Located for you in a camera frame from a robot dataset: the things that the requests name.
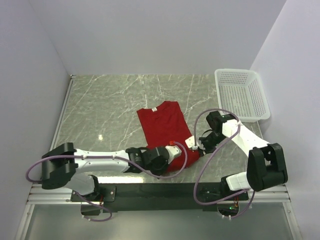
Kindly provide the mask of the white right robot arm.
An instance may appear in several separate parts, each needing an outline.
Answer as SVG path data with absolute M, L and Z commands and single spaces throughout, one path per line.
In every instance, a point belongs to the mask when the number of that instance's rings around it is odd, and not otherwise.
M 210 134 L 199 137 L 202 155 L 211 154 L 226 139 L 231 139 L 247 156 L 246 171 L 224 176 L 220 180 L 219 193 L 230 200 L 241 190 L 260 192 L 288 181 L 283 148 L 258 137 L 232 114 L 221 115 L 211 111 L 206 116 Z

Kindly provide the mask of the red t shirt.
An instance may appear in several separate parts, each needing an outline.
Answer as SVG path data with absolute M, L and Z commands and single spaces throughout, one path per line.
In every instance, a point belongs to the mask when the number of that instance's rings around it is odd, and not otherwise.
M 183 144 L 187 152 L 186 168 L 196 163 L 200 154 L 188 149 L 185 140 L 192 136 L 177 101 L 164 101 L 154 108 L 136 111 L 148 148 L 166 146 L 170 142 Z

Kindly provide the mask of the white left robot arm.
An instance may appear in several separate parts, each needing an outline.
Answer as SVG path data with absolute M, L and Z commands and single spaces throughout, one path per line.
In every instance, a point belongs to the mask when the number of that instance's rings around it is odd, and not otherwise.
M 76 149 L 73 143 L 67 142 L 43 155 L 41 186 L 45 190 L 66 187 L 94 201 L 100 195 L 100 188 L 93 172 L 139 174 L 147 171 L 161 176 L 180 154 L 176 146 L 98 152 Z

